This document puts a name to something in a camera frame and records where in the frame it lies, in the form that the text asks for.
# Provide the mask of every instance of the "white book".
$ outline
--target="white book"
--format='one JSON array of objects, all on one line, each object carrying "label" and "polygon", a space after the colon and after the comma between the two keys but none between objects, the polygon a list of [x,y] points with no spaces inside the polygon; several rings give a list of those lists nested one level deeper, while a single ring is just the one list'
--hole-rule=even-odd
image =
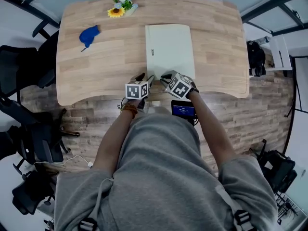
[{"label": "white book", "polygon": [[148,76],[155,79],[175,70],[195,79],[193,45],[189,26],[179,24],[145,26]]}]

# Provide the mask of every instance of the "small screen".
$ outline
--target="small screen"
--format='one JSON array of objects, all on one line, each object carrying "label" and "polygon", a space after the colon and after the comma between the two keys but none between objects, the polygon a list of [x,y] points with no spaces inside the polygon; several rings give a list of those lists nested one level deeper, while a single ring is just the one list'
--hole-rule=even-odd
[{"label": "small screen", "polygon": [[194,107],[174,105],[173,113],[180,116],[194,116]]}]

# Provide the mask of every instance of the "chair armrest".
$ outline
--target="chair armrest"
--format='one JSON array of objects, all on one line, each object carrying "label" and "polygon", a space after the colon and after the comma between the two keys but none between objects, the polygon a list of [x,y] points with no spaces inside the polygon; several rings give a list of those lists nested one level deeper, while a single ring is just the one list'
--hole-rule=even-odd
[{"label": "chair armrest", "polygon": [[51,69],[38,81],[37,85],[40,88],[44,88],[51,85],[54,82],[55,82],[55,70]]},{"label": "chair armrest", "polygon": [[53,134],[53,136],[51,142],[49,143],[49,148],[50,150],[53,150],[55,146],[60,144],[60,142],[62,141],[62,137],[60,136],[60,132],[58,132],[57,129],[53,129],[51,133]]},{"label": "chair armrest", "polygon": [[48,24],[47,20],[43,20],[33,31],[32,37],[34,38],[40,33],[45,39],[49,39],[50,35],[44,30],[44,27]]},{"label": "chair armrest", "polygon": [[42,140],[42,143],[43,143],[43,150],[45,152],[47,161],[50,164],[52,164],[53,163],[53,159],[52,159],[52,155],[51,155],[51,152],[50,152],[50,148],[49,148],[48,142],[46,140]]}]

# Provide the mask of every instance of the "sunflower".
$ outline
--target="sunflower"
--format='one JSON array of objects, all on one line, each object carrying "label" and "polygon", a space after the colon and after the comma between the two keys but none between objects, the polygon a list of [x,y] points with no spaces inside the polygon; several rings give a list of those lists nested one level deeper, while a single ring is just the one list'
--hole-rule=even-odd
[{"label": "sunflower", "polygon": [[111,10],[108,10],[107,12],[110,18],[117,18],[117,17],[124,15],[125,9],[124,8],[120,8],[120,9],[112,8]]}]

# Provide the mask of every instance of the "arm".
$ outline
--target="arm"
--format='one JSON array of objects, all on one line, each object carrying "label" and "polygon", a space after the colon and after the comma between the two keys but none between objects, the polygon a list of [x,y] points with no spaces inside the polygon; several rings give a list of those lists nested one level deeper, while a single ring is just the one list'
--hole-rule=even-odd
[{"label": "arm", "polygon": [[[130,101],[134,106],[138,106],[140,100]],[[133,119],[130,110],[123,110],[119,117],[105,133],[98,148],[93,168],[105,169],[113,174],[116,170],[117,161],[124,139]]]},{"label": "arm", "polygon": [[235,157],[235,152],[228,135],[215,115],[207,107],[198,92],[189,93],[196,110],[203,135],[217,163],[218,168],[223,162]]}]

